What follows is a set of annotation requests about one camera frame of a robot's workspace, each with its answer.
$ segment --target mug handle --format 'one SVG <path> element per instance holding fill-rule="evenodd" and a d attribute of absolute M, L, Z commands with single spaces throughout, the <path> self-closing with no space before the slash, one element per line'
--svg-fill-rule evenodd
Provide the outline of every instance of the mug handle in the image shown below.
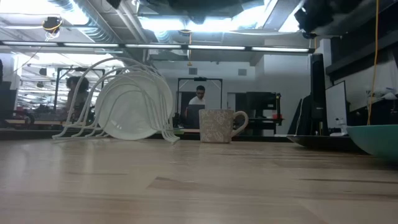
<path fill-rule="evenodd" d="M 240 126 L 237 130 L 232 131 L 231 133 L 231 137 L 237 135 L 238 133 L 240 133 L 243 129 L 246 128 L 246 126 L 249 124 L 249 116 L 248 114 L 246 114 L 243 111 L 238 111 L 234 113 L 234 119 L 239 116 L 239 115 L 243 115 L 244 116 L 244 124 L 242 126 Z"/>

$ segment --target white shirt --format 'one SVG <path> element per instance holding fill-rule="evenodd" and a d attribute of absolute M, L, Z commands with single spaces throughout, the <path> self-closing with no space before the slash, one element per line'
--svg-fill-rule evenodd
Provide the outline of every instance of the white shirt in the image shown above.
<path fill-rule="evenodd" d="M 197 96 L 192 98 L 192 100 L 189 101 L 189 105 L 206 105 L 206 100 L 205 99 L 199 99 Z"/>

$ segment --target bowl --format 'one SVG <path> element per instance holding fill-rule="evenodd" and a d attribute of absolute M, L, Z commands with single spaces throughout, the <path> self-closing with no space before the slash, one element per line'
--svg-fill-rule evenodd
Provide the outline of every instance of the bowl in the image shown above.
<path fill-rule="evenodd" d="M 365 152 L 398 162 L 398 125 L 351 126 L 347 132 Z"/>

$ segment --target speckled ceramic mug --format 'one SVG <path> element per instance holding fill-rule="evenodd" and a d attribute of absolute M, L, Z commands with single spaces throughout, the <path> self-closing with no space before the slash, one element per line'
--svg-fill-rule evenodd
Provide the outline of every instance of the speckled ceramic mug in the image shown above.
<path fill-rule="evenodd" d="M 233 130 L 234 119 L 244 116 L 244 124 Z M 248 115 L 243 111 L 233 110 L 200 110 L 200 141 L 213 143 L 229 143 L 231 138 L 241 132 L 249 122 Z"/>

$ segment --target white plate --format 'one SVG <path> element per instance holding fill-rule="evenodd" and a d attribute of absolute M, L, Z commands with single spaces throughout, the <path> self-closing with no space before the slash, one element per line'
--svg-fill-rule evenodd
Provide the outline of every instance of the white plate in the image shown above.
<path fill-rule="evenodd" d="M 149 75 L 144 72 L 134 72 L 130 75 L 134 82 L 138 83 L 142 89 L 154 100 L 157 111 L 160 111 L 159 94 L 156 84 L 147 79 Z M 156 77 L 159 86 L 160 94 L 163 94 L 166 100 L 168 118 L 172 114 L 173 96 L 172 92 L 163 78 Z M 120 85 L 132 83 L 132 80 L 126 77 L 114 78 L 104 86 L 99 93 L 95 103 L 95 113 L 99 114 L 99 105 L 103 102 L 101 113 L 99 114 L 99 125 L 105 130 L 106 133 L 114 138 L 124 140 L 138 140 L 147 138 L 157 131 L 150 127 L 147 122 L 147 109 L 142 93 L 138 92 L 139 88 L 132 85 Z M 106 94 L 110 86 L 119 85 Z"/>

